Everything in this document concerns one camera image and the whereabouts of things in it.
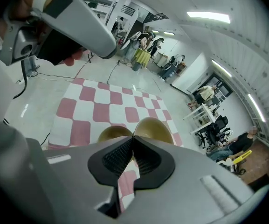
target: ceiling light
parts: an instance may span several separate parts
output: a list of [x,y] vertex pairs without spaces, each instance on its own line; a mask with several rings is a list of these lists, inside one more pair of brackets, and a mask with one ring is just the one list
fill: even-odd
[[264,116],[263,116],[261,110],[259,109],[259,106],[258,106],[257,103],[255,102],[255,100],[252,98],[251,94],[248,94],[248,97],[250,98],[250,100],[251,100],[252,103],[254,104],[254,106],[255,106],[257,112],[259,113],[259,115],[260,115],[262,121],[263,121],[263,122],[266,122],[266,120],[265,120],[265,118],[264,118]]
[[219,65],[216,61],[212,60],[212,62],[218,66],[220,69],[222,69],[224,71],[224,73],[226,73],[229,77],[232,77],[232,75],[226,70],[224,69],[221,65]]
[[164,34],[167,34],[167,35],[175,35],[175,34],[172,33],[172,32],[164,32]]
[[200,18],[208,18],[218,21],[223,21],[226,23],[231,23],[229,16],[221,13],[210,13],[210,12],[187,12],[190,17],[200,17]]

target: red and white checkered mat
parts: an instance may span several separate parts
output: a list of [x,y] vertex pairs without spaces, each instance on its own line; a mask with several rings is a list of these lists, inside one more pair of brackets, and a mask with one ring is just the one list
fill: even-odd
[[[162,121],[171,132],[174,144],[182,146],[177,128],[160,97],[76,78],[69,85],[58,107],[48,148],[96,143],[104,129],[115,125],[124,126],[134,132],[138,122],[146,117]],[[122,210],[134,198],[133,182],[137,178],[138,167],[132,161],[119,179]]]

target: white tiled floor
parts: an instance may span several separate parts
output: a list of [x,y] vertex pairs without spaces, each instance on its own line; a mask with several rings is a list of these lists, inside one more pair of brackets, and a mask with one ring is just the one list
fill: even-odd
[[[77,75],[79,78],[106,83],[118,59],[118,56],[109,60],[94,56],[92,63],[86,63],[87,58],[84,57],[83,60],[76,61],[72,67],[53,66],[44,60],[36,60],[36,63],[40,65],[38,69],[40,73],[71,78]],[[27,90],[12,102],[7,111],[6,119],[24,136],[42,142],[51,129],[58,105],[70,81],[72,81],[70,78],[49,77],[41,74],[29,79]],[[186,95],[160,80],[148,69],[134,72],[123,64],[114,69],[109,83],[125,88],[136,88],[138,91],[160,96],[180,133],[184,147],[202,151],[198,147],[199,139],[194,134],[189,134],[196,128],[196,125],[192,121],[182,119],[183,116],[191,112],[186,105],[189,101]],[[26,104],[28,104],[27,109],[23,114]]]

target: yellow bowl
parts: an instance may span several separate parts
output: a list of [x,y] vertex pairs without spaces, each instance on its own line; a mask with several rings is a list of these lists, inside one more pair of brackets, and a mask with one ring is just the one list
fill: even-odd
[[123,126],[111,126],[102,131],[99,135],[98,142],[111,140],[121,136],[132,136],[132,132]]
[[172,135],[168,128],[156,118],[148,117],[142,119],[136,126],[134,135],[173,144]]

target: office chair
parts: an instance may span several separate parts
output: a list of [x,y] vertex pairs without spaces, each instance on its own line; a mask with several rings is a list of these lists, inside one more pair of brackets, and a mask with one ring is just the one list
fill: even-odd
[[224,129],[227,126],[227,124],[228,124],[227,117],[226,116],[222,117],[220,115],[213,124],[201,129],[198,133],[195,134],[196,136],[200,137],[199,146],[203,144],[204,145],[203,148],[206,148],[205,139],[208,141],[209,145],[215,144],[217,141],[219,141],[220,137],[218,136],[218,134],[220,134],[220,131]]

